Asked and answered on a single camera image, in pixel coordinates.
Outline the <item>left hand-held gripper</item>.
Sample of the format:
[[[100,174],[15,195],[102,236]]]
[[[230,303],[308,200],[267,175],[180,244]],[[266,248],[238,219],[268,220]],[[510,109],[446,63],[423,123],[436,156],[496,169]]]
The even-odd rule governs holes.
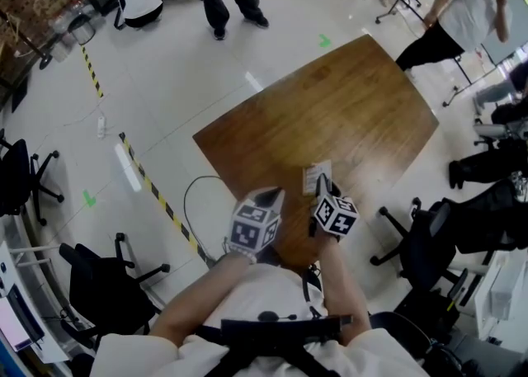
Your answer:
[[[248,253],[259,253],[276,238],[281,224],[285,190],[278,186],[263,187],[252,192],[235,209],[229,230],[229,247]]]

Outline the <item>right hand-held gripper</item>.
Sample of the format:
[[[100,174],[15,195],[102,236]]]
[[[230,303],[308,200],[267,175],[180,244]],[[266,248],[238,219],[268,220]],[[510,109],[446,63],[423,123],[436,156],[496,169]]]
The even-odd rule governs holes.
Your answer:
[[[341,197],[342,191],[332,181],[328,195],[328,178],[324,172],[318,175],[315,195],[318,198],[312,218],[327,233],[344,238],[351,233],[359,220],[359,212],[349,196]]]

